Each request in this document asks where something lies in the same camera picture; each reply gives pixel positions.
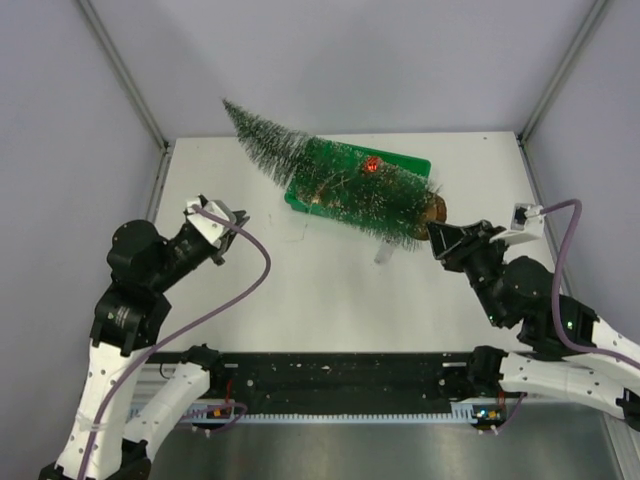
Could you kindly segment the small green christmas tree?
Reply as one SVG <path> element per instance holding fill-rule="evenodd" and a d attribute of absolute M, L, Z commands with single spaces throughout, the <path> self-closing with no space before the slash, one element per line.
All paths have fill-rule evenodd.
<path fill-rule="evenodd" d="M 295 130 L 223 99 L 248 159 L 311 211 L 379 241 L 413 250 L 448 208 L 429 177 L 362 147 Z"/>

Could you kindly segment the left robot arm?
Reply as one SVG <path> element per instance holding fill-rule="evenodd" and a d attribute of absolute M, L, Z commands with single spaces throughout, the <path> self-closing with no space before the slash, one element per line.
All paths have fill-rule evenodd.
<path fill-rule="evenodd" d="M 121 225 L 107 254 L 111 284 L 94 309 L 89 367 L 69 439 L 42 479 L 146 479 L 146 440 L 129 440 L 125 424 L 144 354 L 157 343 L 171 305 L 166 291 L 200 264 L 221 265 L 236 233 L 205 234 L 211 222 L 185 217 L 175 237 L 147 220 Z"/>

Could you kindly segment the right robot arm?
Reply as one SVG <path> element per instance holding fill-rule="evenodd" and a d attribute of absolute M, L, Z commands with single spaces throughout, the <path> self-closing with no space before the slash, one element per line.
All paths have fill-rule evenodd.
<path fill-rule="evenodd" d="M 554 276 L 528 256 L 507 261 L 503 227 L 430 222 L 435 260 L 466 276 L 490 324 L 518 327 L 527 355 L 478 346 L 466 380 L 476 394 L 541 395 L 581 404 L 639 428 L 639 347 L 593 309 L 560 294 Z"/>

